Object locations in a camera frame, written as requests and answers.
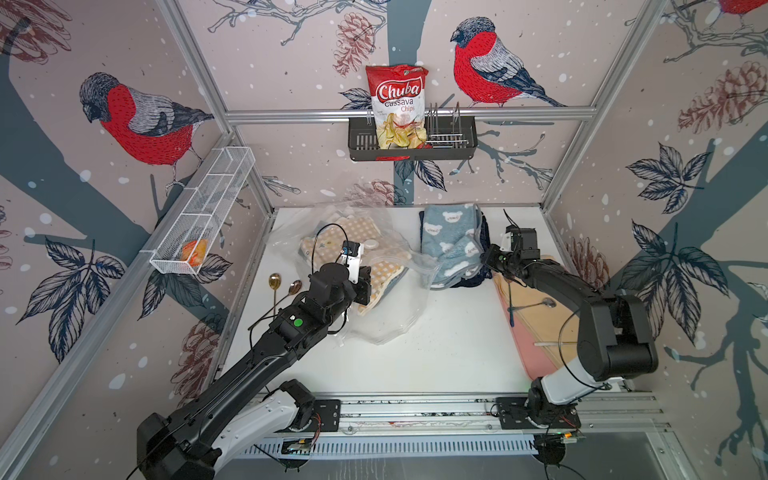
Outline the clear plastic vacuum bag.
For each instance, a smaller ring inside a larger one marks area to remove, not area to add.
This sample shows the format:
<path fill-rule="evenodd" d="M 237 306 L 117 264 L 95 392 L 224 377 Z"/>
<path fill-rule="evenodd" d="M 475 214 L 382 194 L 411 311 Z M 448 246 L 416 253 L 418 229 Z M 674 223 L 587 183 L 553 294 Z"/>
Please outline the clear plastic vacuum bag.
<path fill-rule="evenodd" d="M 303 208 L 277 224 L 271 245 L 300 274 L 326 263 L 351 266 L 342 253 L 345 241 L 362 248 L 359 266 L 371 269 L 371 298 L 354 304 L 331 334 L 340 343 L 359 339 L 385 344 L 410 330 L 426 309 L 438 262 L 414 250 L 395 227 L 391 210 L 362 202 L 321 204 Z"/>

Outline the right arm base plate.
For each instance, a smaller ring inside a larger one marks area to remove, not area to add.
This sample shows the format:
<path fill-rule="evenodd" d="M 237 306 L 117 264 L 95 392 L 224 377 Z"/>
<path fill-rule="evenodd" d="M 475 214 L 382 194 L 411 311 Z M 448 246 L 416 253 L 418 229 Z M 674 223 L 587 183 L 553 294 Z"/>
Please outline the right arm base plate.
<path fill-rule="evenodd" d="M 498 397 L 495 414 L 503 430 L 581 428 L 575 405 L 554 405 L 522 396 Z"/>

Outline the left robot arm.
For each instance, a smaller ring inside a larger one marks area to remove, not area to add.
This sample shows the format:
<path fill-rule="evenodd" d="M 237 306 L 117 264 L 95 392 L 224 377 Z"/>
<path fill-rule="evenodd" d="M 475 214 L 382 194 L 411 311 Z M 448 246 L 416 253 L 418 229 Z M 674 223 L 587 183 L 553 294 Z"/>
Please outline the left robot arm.
<path fill-rule="evenodd" d="M 212 479 L 267 435 L 310 424 L 315 397 L 297 380 L 284 382 L 256 406 L 250 403 L 322 341 L 352 304 L 369 303 L 371 269 L 364 266 L 353 277 L 348 266 L 327 263 L 309 281 L 250 351 L 196 399 L 139 425 L 137 468 L 145 478 Z"/>

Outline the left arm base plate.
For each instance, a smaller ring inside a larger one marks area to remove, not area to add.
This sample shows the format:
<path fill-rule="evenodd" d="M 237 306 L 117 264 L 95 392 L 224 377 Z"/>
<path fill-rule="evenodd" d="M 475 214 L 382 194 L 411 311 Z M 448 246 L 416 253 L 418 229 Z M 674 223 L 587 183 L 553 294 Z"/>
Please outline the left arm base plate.
<path fill-rule="evenodd" d="M 315 399 L 311 406 L 304 406 L 298 412 L 299 432 L 337 432 L 341 415 L 339 399 Z"/>

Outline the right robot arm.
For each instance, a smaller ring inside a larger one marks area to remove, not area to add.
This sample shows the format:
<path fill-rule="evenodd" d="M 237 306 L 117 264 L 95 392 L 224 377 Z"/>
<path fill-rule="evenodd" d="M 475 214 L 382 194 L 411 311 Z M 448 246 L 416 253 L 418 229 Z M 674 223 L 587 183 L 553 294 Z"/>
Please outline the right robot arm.
<path fill-rule="evenodd" d="M 576 357 L 556 372 L 532 381 L 524 405 L 527 419 L 551 427 L 577 402 L 615 378 L 633 379 L 657 370 L 659 359 L 643 302 L 628 293 L 607 294 L 563 265 L 544 259 L 533 228 L 510 225 L 501 245 L 490 244 L 482 263 L 507 280 L 538 290 L 578 320 Z"/>

